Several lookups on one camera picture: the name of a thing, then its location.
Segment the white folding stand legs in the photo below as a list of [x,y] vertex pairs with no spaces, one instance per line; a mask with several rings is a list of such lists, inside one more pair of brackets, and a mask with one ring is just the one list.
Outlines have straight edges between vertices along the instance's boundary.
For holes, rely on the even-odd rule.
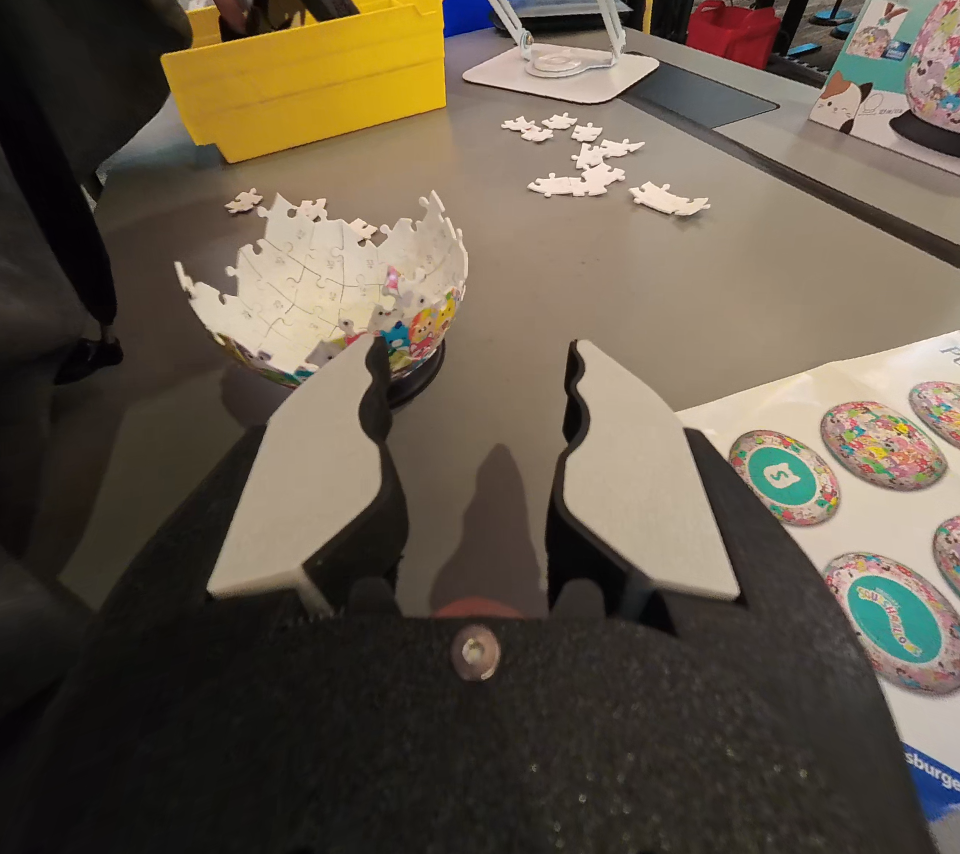
[[[532,34],[522,26],[517,12],[511,6],[510,0],[487,0],[501,23],[507,29],[510,37],[520,50],[524,60],[532,62],[534,59],[534,40]],[[626,33],[618,14],[616,0],[596,0],[602,15],[606,33],[610,44],[610,63],[617,62],[626,49]]]

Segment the red bag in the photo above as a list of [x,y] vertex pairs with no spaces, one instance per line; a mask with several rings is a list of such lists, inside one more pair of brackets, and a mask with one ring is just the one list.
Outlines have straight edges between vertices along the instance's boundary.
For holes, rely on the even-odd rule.
[[763,71],[781,26],[773,7],[748,8],[705,0],[689,16],[686,45]]

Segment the partly built white puzzle ball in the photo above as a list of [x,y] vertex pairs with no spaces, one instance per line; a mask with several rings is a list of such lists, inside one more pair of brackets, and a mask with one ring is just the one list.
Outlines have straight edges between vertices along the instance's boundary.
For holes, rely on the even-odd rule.
[[263,236],[241,246],[225,275],[235,292],[174,262],[198,321],[242,366],[294,389],[363,335],[387,347],[391,383],[416,391],[441,363],[466,293],[469,253],[435,191],[419,220],[378,227],[331,217],[324,198],[276,194],[255,212]]

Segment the puzzle pieces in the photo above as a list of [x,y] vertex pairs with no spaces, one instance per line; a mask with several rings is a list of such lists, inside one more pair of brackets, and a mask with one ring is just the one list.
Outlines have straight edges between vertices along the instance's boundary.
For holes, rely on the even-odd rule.
[[[644,148],[643,141],[610,140],[601,138],[603,127],[592,122],[579,123],[568,112],[553,114],[540,121],[516,116],[503,120],[500,128],[517,134],[531,144],[544,144],[559,135],[565,135],[578,145],[571,154],[572,174],[551,172],[534,178],[527,190],[545,199],[600,198],[608,189],[626,181],[626,171],[610,164],[627,158]],[[711,208],[707,197],[685,197],[675,193],[669,184],[657,185],[647,181],[639,187],[628,188],[634,204],[674,218],[688,218]]]

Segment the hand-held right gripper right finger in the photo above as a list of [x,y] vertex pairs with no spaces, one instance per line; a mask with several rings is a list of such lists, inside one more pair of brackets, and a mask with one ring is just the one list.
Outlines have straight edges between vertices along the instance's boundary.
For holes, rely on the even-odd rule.
[[570,342],[547,509],[548,607],[593,584],[608,616],[640,620],[657,592],[732,602],[740,587],[681,420],[587,339]]

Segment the yellow box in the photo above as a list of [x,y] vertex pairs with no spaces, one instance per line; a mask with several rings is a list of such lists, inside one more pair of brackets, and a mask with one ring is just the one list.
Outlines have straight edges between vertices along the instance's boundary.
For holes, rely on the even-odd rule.
[[198,146],[231,164],[444,108],[444,0],[353,0],[359,14],[222,42],[209,6],[161,65]]

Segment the printed instruction leaflet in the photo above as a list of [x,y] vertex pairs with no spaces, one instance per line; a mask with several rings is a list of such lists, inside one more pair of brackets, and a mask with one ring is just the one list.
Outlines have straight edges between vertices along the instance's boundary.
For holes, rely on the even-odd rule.
[[820,571],[877,675],[938,852],[958,852],[959,335],[680,412]]

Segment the colourful puzzle box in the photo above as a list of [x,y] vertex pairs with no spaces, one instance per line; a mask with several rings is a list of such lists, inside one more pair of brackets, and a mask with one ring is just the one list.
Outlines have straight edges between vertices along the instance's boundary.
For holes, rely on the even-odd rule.
[[959,172],[959,0],[867,0],[811,123]]

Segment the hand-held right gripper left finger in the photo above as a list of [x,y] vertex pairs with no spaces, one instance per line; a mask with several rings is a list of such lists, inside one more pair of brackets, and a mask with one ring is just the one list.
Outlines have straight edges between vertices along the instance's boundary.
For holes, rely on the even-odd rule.
[[363,334],[270,416],[206,584],[215,600],[292,591],[321,616],[351,596],[398,610],[409,536],[384,340]]

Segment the dark grey table flap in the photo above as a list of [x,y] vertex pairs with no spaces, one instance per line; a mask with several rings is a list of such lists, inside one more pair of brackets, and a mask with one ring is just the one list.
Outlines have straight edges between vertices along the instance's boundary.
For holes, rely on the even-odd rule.
[[666,62],[660,62],[619,99],[634,107],[654,106],[711,129],[780,108],[773,101]]

